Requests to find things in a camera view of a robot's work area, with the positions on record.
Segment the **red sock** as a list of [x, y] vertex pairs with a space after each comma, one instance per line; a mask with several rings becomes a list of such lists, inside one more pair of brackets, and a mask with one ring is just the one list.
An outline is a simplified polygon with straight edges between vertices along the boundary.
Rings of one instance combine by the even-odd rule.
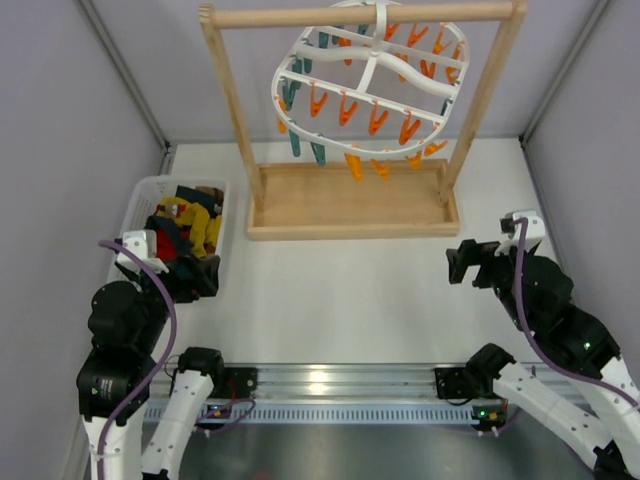
[[173, 261], [178, 256], [178, 247], [180, 246], [181, 237], [169, 235], [164, 230], [156, 231], [156, 251], [157, 257], [162, 261]]

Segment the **olive yellow sock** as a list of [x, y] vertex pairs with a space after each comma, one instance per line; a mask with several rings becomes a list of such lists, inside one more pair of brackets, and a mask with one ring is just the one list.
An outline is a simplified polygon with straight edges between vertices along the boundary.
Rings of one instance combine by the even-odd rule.
[[180, 197], [165, 197], [156, 206], [157, 216], [170, 218], [188, 234], [192, 244], [191, 253], [205, 258], [216, 251], [221, 229], [222, 216], [212, 215], [199, 203], [192, 203]]

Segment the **white plastic basket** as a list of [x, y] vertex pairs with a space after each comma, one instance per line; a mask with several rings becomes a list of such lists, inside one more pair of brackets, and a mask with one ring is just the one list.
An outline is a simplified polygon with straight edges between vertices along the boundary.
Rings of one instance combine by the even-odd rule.
[[145, 229], [146, 219], [153, 214], [156, 204], [165, 196], [173, 195], [178, 185], [188, 187], [209, 186], [221, 189], [225, 194], [222, 210], [223, 220], [220, 231], [218, 249], [214, 255], [222, 253], [225, 222], [227, 219], [226, 196], [228, 185], [225, 181], [214, 178], [185, 178], [171, 176], [147, 177], [138, 182], [127, 208], [121, 232]]

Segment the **dark navy sock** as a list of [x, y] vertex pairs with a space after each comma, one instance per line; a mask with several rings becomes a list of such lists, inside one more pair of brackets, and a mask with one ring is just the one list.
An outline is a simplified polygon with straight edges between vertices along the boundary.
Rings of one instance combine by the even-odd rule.
[[184, 237], [176, 223], [157, 215], [146, 219], [145, 229], [156, 233], [157, 257], [161, 260], [174, 260], [191, 252], [192, 244]]

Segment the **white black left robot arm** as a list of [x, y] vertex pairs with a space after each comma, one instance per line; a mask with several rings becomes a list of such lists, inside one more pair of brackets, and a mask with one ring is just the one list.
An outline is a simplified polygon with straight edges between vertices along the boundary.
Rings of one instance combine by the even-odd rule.
[[171, 395], [147, 445], [142, 426], [150, 383], [167, 360], [152, 354], [164, 329], [177, 335], [179, 303], [213, 297], [220, 258], [171, 260], [158, 290], [143, 272], [125, 271], [91, 300], [91, 351], [76, 378], [79, 411], [89, 441], [94, 479], [176, 479], [204, 401], [224, 380], [220, 351], [189, 347], [178, 358]]

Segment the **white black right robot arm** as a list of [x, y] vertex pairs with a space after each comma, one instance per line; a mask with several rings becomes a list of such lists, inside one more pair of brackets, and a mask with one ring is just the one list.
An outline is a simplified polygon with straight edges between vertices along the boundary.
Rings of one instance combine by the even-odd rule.
[[446, 252], [448, 280], [490, 289], [516, 328], [530, 336], [539, 358], [571, 381], [584, 411], [546, 387], [512, 354], [488, 343], [466, 362], [462, 378], [475, 398], [513, 402], [560, 438], [596, 479], [639, 476], [639, 390], [618, 343], [604, 324], [572, 301], [573, 281], [535, 250], [507, 253], [498, 243], [463, 241]]

